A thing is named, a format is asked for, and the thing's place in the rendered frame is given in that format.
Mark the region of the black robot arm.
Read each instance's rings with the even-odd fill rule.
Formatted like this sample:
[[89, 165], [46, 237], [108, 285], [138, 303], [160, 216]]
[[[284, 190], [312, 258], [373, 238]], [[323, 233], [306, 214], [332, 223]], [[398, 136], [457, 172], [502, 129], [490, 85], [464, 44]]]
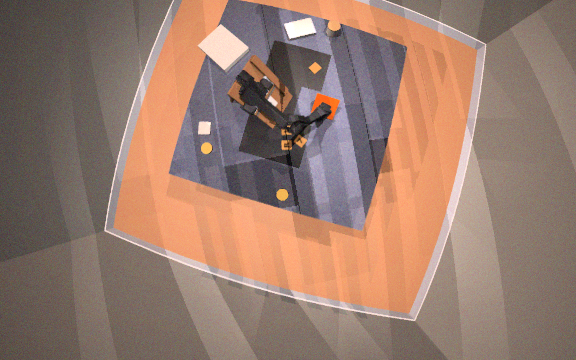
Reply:
[[[285, 129], [289, 134], [300, 135], [314, 121], [324, 122], [332, 112], [330, 110], [332, 106], [322, 101], [319, 107], [315, 108], [307, 117], [299, 115], [287, 116], [265, 98], [268, 90], [264, 88], [261, 82], [256, 82], [252, 75], [243, 70], [237, 75], [236, 80], [242, 84], [240, 89], [242, 100], [251, 106], [260, 108], [281, 129]], [[293, 124], [287, 127], [290, 122], [293, 122]]]

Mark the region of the yellow round disc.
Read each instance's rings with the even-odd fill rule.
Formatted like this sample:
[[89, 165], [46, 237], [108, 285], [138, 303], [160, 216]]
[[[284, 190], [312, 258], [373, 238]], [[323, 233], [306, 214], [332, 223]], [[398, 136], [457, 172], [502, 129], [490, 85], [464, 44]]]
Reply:
[[201, 150], [202, 150], [202, 152], [205, 153], [205, 154], [211, 153], [211, 152], [212, 152], [212, 149], [213, 149], [213, 147], [212, 147], [212, 145], [209, 144], [209, 143], [204, 143], [204, 144], [201, 146]]
[[280, 189], [277, 191], [276, 196], [279, 200], [284, 201], [288, 198], [288, 192], [285, 189]]

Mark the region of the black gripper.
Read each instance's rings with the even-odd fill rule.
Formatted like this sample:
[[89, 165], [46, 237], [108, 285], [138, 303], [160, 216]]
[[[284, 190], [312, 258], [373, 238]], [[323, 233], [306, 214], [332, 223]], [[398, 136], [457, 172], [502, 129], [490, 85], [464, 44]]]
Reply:
[[[269, 82], [268, 80], [266, 80], [265, 78], [262, 78], [261, 83], [264, 85], [265, 89], [268, 89], [270, 91], [270, 89], [272, 89], [273, 87], [273, 83]], [[256, 107], [251, 106], [249, 103], [245, 103], [243, 106], [243, 110], [248, 112], [251, 115], [254, 115], [255, 111], [257, 110]]]

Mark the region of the beige flat square tile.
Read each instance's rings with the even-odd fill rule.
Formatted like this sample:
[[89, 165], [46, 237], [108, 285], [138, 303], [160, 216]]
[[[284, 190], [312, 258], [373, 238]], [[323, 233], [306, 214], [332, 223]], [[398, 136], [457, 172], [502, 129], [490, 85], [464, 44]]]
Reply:
[[200, 122], [198, 134], [211, 134], [211, 122]]

